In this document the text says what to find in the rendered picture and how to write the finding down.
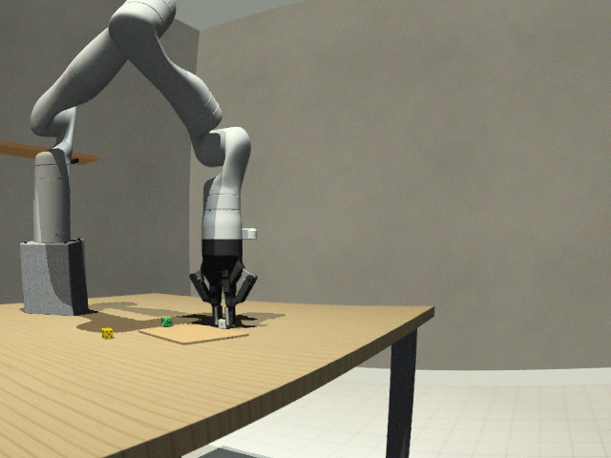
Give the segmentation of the tan square mat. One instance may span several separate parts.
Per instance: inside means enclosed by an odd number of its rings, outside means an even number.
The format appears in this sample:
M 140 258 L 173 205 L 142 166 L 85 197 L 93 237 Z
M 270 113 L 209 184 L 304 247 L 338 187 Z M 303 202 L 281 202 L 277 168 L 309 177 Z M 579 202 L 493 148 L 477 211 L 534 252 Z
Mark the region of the tan square mat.
M 176 344 L 200 344 L 249 336 L 248 333 L 201 324 L 142 329 L 139 333 Z

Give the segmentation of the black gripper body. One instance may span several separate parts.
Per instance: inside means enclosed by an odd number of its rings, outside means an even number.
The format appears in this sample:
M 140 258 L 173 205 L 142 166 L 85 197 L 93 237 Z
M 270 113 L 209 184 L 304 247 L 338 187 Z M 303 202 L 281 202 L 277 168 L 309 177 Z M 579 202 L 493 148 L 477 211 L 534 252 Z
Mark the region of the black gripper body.
M 242 239 L 202 239 L 200 270 L 209 282 L 209 269 L 216 269 L 216 286 L 223 287 L 221 271 L 229 270 L 230 287 L 242 276 Z

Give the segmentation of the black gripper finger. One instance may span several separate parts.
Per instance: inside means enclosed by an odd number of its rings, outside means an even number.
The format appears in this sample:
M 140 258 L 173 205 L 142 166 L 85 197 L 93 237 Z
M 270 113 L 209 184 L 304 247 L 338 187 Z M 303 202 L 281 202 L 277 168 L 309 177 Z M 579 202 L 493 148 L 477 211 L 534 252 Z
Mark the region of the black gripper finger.
M 235 306 L 238 303 L 245 301 L 245 299 L 247 298 L 250 290 L 252 289 L 258 277 L 257 275 L 255 274 L 252 275 L 245 269 L 242 269 L 243 284 L 236 296 L 236 292 L 237 292 L 236 285 L 233 287 L 230 287 L 229 270 L 227 268 L 222 269 L 221 276 L 222 276 L 223 293 L 224 293 L 225 305 L 226 305 L 226 307 L 224 308 L 225 326 L 231 327 L 233 326 L 233 323 L 235 323 L 236 321 Z
M 222 319 L 222 287 L 216 286 L 216 269 L 209 269 L 209 290 L 204 282 L 204 275 L 202 274 L 201 270 L 190 274 L 190 280 L 197 289 L 202 301 L 208 302 L 212 305 L 213 323 L 215 323 L 215 326 L 219 326 L 219 320 Z

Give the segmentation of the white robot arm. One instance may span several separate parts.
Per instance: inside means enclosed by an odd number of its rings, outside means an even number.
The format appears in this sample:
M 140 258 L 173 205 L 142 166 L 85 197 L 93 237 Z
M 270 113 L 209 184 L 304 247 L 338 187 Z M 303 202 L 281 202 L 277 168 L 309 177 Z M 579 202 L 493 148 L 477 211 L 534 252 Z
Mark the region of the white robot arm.
M 71 241 L 76 106 L 97 96 L 128 59 L 174 108 L 188 130 L 198 161 L 207 167 L 222 166 L 217 177 L 204 183 L 201 239 L 257 238 L 255 228 L 242 228 L 241 188 L 251 152 L 248 133 L 240 127 L 213 131 L 222 119 L 219 104 L 197 76 L 167 57 L 159 43 L 176 10 L 175 0 L 127 0 L 114 13 L 108 28 L 35 103 L 32 131 L 56 137 L 51 149 L 35 157 L 35 242 Z

